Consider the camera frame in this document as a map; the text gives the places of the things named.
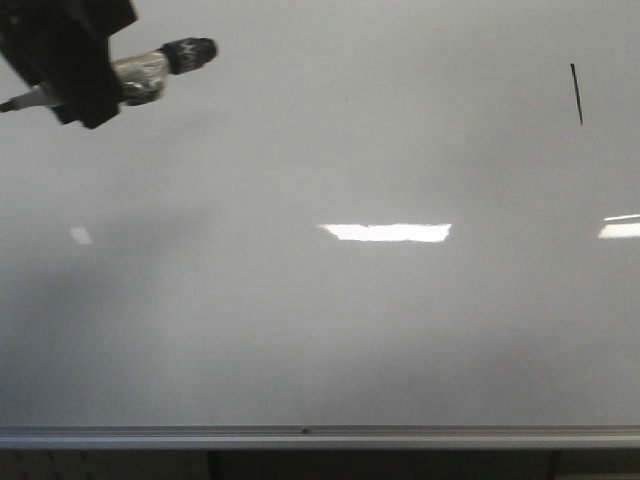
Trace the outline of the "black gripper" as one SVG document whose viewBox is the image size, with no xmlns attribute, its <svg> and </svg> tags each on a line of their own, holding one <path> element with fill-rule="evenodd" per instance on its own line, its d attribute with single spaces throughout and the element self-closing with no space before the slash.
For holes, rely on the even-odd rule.
<svg viewBox="0 0 640 480">
<path fill-rule="evenodd" d="M 44 107 L 87 129 L 113 119 L 124 94 L 110 38 L 136 21 L 131 1 L 3 1 L 1 55 L 28 91 L 1 111 Z"/>
</svg>

